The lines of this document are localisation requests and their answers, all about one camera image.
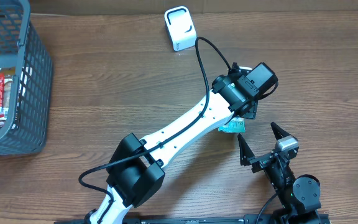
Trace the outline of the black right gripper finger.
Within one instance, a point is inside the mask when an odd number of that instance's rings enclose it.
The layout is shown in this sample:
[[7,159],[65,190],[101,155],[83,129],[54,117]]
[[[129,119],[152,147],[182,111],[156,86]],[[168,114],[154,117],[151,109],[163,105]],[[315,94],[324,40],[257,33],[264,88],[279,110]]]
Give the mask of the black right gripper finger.
[[240,149],[240,163],[242,166],[249,166],[252,164],[251,160],[255,158],[254,153],[252,152],[246,140],[241,134],[237,135],[237,139],[239,142]]
[[276,140],[280,140],[290,136],[290,133],[282,129],[277,123],[271,122],[270,125]]

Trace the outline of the teal tissue pack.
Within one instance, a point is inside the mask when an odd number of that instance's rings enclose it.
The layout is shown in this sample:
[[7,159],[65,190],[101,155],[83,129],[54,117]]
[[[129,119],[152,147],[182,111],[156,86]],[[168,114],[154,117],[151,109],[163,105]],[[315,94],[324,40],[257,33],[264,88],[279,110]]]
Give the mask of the teal tissue pack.
[[235,117],[231,119],[230,122],[224,124],[223,126],[220,126],[218,128],[218,131],[224,133],[245,133],[246,132],[245,119]]

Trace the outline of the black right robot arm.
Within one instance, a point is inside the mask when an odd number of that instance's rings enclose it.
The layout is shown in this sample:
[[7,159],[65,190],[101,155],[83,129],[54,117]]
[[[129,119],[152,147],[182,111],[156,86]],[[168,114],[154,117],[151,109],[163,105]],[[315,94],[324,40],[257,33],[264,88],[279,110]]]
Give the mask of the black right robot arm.
[[261,208],[255,222],[259,223],[267,205],[278,198],[282,208],[271,214],[269,223],[322,223],[318,213],[321,208],[320,181],[309,174],[295,177],[290,168],[290,160],[298,154],[298,140],[278,124],[272,122],[270,125],[276,143],[263,156],[255,156],[244,137],[237,135],[241,165],[250,166],[253,173],[264,172],[275,191]]

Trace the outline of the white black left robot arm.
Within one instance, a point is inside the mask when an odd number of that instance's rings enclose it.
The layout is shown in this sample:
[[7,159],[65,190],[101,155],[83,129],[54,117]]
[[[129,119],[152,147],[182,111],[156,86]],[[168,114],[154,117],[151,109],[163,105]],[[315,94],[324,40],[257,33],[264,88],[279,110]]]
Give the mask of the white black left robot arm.
[[85,223],[122,223],[132,207],[139,207],[162,186],[169,164],[187,147],[235,117],[253,118],[257,102],[278,86],[275,72],[265,63],[255,68],[233,64],[227,75],[206,85],[206,95],[168,126],[137,138],[122,139],[109,163],[102,204],[85,216]]

